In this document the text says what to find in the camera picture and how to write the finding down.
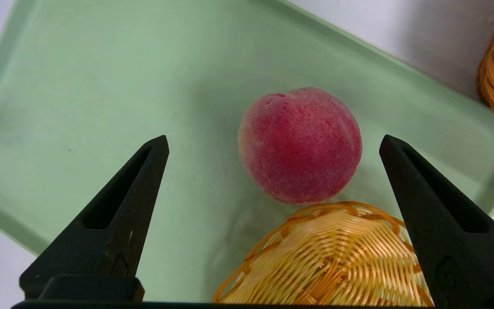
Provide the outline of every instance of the white table surface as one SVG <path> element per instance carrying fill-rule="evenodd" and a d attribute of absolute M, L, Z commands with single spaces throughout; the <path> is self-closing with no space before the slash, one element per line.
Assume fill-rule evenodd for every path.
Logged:
<path fill-rule="evenodd" d="M 494 33 L 494 0 L 289 0 L 467 95 Z M 0 0 L 0 32 L 13 0 Z M 23 299 L 34 256 L 0 233 L 0 308 Z"/>

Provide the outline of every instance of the green tray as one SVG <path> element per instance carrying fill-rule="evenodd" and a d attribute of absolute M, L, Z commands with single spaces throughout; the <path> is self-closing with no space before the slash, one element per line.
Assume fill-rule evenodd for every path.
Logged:
<path fill-rule="evenodd" d="M 259 96 L 306 86 L 343 100 L 361 128 L 361 163 L 336 200 L 400 215 L 378 155 L 388 133 L 494 211 L 489 109 L 293 6 L 20 0 L 0 41 L 0 229 L 39 254 L 165 134 L 171 154 L 137 275 L 146 300 L 209 301 L 296 209 L 243 171 L 241 117 Z"/>

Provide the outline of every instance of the peach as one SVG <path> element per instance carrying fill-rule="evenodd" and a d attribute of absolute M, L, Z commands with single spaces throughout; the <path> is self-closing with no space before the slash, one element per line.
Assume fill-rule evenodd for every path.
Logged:
<path fill-rule="evenodd" d="M 258 186 L 290 204 L 337 194 L 352 178 L 362 150 L 352 113 L 317 88 L 255 101 L 241 121 L 238 147 L 243 167 Z"/>

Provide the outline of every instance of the red peach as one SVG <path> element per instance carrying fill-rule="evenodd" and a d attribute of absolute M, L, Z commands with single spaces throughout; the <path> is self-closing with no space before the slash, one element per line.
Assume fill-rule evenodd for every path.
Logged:
<path fill-rule="evenodd" d="M 362 148 L 352 113 L 317 88 L 258 99 L 241 121 L 238 146 L 259 187 L 291 204 L 321 202 L 341 191 Z"/>

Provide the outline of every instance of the black plastic part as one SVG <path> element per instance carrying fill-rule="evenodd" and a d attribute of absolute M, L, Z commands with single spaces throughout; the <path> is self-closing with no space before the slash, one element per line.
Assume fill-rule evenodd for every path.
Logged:
<path fill-rule="evenodd" d="M 160 136 L 127 161 L 20 276 L 26 299 L 55 276 L 135 277 L 168 156 Z"/>
<path fill-rule="evenodd" d="M 144 293 L 141 282 L 132 276 L 56 276 L 39 299 L 141 302 Z"/>
<path fill-rule="evenodd" d="M 436 307 L 494 307 L 494 221 L 404 141 L 380 156 Z"/>

